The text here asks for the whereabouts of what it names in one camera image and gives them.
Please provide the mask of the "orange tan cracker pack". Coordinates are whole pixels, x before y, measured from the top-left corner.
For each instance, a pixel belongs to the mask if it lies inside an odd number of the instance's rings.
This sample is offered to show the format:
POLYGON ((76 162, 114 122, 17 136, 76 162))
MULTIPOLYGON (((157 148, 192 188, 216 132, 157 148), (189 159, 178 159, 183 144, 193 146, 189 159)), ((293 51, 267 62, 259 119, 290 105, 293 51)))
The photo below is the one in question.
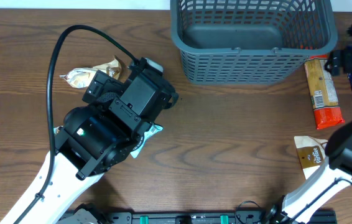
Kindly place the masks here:
POLYGON ((326 55, 318 55, 304 63, 317 129, 345 123, 331 73, 324 67, 326 62, 326 55))

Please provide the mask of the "grey plastic basket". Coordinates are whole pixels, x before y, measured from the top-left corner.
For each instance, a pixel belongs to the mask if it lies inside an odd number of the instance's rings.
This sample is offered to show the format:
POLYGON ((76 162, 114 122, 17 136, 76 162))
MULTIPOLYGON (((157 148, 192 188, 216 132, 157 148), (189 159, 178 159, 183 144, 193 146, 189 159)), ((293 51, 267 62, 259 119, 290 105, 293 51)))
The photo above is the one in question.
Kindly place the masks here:
POLYGON ((336 46, 329 0, 171 0, 171 38, 194 84, 273 84, 336 46))

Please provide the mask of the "tan brown pouch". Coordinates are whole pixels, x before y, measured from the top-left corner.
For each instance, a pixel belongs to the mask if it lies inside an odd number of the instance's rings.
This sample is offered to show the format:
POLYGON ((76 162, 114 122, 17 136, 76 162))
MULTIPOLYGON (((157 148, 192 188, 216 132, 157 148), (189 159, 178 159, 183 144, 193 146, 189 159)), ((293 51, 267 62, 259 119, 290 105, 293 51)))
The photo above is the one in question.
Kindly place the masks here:
POLYGON ((323 162, 328 141, 311 136, 295 136, 294 142, 303 174, 308 179, 323 162))

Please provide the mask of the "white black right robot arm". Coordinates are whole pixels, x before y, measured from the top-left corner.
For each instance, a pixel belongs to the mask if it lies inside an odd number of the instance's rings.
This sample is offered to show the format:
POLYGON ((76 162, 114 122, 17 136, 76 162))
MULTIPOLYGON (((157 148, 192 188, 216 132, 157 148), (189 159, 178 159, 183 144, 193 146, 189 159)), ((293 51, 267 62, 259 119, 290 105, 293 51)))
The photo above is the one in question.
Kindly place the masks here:
MULTIPOLYGON (((347 30, 352 37, 352 25, 347 30)), ((352 72, 352 45, 334 50, 324 66, 332 75, 352 72)), ((296 190, 283 196, 261 223, 307 223, 329 199, 352 185, 352 122, 335 131, 320 167, 296 190)))

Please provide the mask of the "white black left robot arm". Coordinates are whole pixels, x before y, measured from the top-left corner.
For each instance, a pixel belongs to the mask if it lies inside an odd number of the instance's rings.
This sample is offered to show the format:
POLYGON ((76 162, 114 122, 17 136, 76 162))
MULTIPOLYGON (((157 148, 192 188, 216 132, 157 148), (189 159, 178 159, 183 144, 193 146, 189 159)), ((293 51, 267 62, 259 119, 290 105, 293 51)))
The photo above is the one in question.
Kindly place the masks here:
POLYGON ((55 223, 112 166, 137 157, 162 130, 155 119, 178 98, 163 72, 148 58, 131 67, 124 83, 98 70, 83 95, 87 105, 65 116, 55 152, 2 223, 55 223))

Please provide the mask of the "light teal snack packet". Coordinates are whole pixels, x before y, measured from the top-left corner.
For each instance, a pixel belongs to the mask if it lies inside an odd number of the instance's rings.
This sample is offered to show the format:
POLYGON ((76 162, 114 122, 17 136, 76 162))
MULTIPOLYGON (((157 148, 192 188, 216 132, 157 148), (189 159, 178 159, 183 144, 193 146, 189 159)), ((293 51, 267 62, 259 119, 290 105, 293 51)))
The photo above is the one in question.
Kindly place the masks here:
POLYGON ((133 150, 130 152, 130 155, 135 159, 138 157, 139 153, 142 151, 142 148, 144 147, 146 141, 154 136, 155 134, 161 132, 163 130, 163 127, 159 124, 153 124, 145 133, 143 136, 141 136, 138 144, 133 148, 133 150))

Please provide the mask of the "crumpled tan snack bag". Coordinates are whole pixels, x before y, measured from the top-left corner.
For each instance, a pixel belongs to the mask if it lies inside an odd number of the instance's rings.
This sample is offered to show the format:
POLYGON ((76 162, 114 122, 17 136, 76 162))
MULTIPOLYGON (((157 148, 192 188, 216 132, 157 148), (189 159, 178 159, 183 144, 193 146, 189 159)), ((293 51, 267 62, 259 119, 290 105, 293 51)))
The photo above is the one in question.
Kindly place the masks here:
POLYGON ((89 86, 97 71, 104 72, 108 77, 118 79, 122 73, 121 62, 116 57, 108 63, 94 67, 74 68, 66 75, 60 75, 72 88, 82 89, 89 86))

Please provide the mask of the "tan brown cookie bag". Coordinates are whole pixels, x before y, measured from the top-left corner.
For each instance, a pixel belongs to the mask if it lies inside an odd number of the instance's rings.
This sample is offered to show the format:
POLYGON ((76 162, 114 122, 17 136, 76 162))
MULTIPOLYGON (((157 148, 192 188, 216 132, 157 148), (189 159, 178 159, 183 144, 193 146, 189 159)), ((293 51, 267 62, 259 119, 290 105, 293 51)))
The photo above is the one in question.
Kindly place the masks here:
POLYGON ((56 128, 54 128, 53 129, 54 135, 57 135, 61 131, 62 128, 63 128, 63 126, 57 126, 56 128))

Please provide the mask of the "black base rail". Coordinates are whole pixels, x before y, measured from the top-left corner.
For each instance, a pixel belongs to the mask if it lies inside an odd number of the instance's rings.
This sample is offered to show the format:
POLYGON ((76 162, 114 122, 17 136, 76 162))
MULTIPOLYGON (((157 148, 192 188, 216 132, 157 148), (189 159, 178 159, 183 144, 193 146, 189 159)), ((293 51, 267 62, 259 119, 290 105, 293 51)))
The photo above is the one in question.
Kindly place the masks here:
POLYGON ((247 208, 236 212, 206 213, 103 213, 92 203, 81 204, 77 209, 65 212, 57 222, 61 223, 100 223, 100 224, 237 224, 258 223, 265 211, 260 208, 247 208))

